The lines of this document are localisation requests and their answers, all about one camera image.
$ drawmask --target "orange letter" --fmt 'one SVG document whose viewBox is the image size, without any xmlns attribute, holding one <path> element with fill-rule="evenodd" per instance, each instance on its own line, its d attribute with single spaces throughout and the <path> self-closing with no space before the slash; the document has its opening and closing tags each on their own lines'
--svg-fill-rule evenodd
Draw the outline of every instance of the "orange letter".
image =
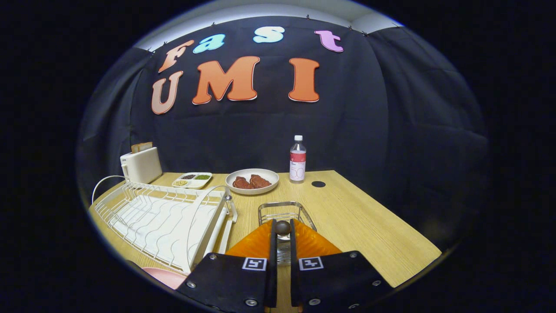
<svg viewBox="0 0 556 313">
<path fill-rule="evenodd" d="M 209 85 L 212 94 L 218 101 L 222 100 L 224 93 L 232 82 L 232 91 L 228 93 L 228 99 L 232 101 L 253 100 L 257 97 L 257 92 L 253 90 L 253 72 L 255 64 L 261 59 L 256 56 L 244 56 L 238 58 L 228 72 L 220 66 L 218 61 L 205 62 L 197 67 L 201 72 L 197 95 L 193 98 L 193 104 L 199 105 L 208 103 L 211 96 L 208 94 Z"/>
<path fill-rule="evenodd" d="M 288 97 L 294 101 L 317 102 L 319 94 L 315 92 L 315 69 L 319 63 L 308 58 L 291 58 L 294 66 L 294 89 Z"/>
<path fill-rule="evenodd" d="M 176 101 L 177 82 L 180 80 L 181 75 L 183 75 L 183 71 L 177 71 L 170 75 L 170 91 L 168 92 L 168 99 L 164 103 L 160 102 L 162 100 L 160 96 L 166 79 L 158 80 L 152 85 L 151 108 L 155 114 L 166 113 L 172 108 L 174 101 Z"/>
<path fill-rule="evenodd" d="M 158 70 L 158 72 L 161 73 L 163 70 L 166 70 L 170 66 L 176 64 L 175 58 L 181 57 L 181 55 L 185 52 L 186 47 L 193 45 L 193 43 L 194 43 L 193 40 L 189 40 L 188 42 L 182 43 L 181 45 L 168 51 L 166 53 L 166 59 L 164 60 L 164 64 L 162 64 L 162 67 Z"/>
</svg>

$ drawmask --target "white toaster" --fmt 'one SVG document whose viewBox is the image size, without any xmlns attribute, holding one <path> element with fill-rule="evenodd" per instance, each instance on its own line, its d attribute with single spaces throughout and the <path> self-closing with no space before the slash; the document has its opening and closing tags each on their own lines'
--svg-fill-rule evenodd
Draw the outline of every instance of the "white toaster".
<svg viewBox="0 0 556 313">
<path fill-rule="evenodd" d="M 158 150 L 149 148 L 137 153 L 128 153 L 120 157 L 123 176 L 134 183 L 148 184 L 162 175 Z"/>
</svg>

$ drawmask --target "white ceiling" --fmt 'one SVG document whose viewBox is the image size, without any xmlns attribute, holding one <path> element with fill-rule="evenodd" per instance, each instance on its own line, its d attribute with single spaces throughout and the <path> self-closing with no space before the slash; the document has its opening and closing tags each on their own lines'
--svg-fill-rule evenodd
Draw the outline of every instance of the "white ceiling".
<svg viewBox="0 0 556 313">
<path fill-rule="evenodd" d="M 153 51 L 164 42 L 208 27 L 213 22 L 272 15 L 305 17 L 307 14 L 314 19 L 345 27 L 353 26 L 354 30 L 367 33 L 394 27 L 395 22 L 350 0 L 215 0 L 179 14 L 147 34 L 134 46 Z"/>
<path fill-rule="evenodd" d="M 175 21 L 172 21 L 172 24 L 176 25 L 181 21 L 187 21 L 188 19 L 213 11 L 248 4 L 288 4 L 322 11 L 347 21 L 354 21 L 361 16 L 376 12 L 373 9 L 349 0 L 215 0 L 185 12 L 177 17 Z"/>
</svg>

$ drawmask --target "screw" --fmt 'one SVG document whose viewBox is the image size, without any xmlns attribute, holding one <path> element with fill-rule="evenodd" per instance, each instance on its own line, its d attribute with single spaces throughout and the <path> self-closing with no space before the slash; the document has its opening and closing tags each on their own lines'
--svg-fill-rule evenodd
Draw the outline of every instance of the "screw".
<svg viewBox="0 0 556 313">
<path fill-rule="evenodd" d="M 259 303 L 254 299 L 247 299 L 247 300 L 245 300 L 245 304 L 247 304 L 249 306 L 256 306 Z"/>
</svg>

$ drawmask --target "wire basket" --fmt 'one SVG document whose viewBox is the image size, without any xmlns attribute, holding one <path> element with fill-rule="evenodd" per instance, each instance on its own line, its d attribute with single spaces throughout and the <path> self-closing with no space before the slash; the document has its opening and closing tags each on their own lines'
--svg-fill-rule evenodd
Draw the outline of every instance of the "wire basket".
<svg viewBox="0 0 556 313">
<path fill-rule="evenodd" d="M 215 191 L 218 187 L 225 191 Z M 207 253 L 226 252 L 231 223 L 237 220 L 227 186 L 192 190 L 127 181 L 102 198 L 95 211 L 133 248 L 187 275 Z"/>
<path fill-rule="evenodd" d="M 289 222 L 292 218 L 297 219 L 301 223 L 311 227 L 314 231 L 317 231 L 315 224 L 313 224 L 313 221 L 309 216 L 309 213 L 299 202 L 270 202 L 263 203 L 259 206 L 259 226 L 271 219 Z M 279 266 L 286 266 L 291 264 L 289 234 L 287 236 L 278 235 L 278 245 L 276 247 L 276 252 Z"/>
</svg>

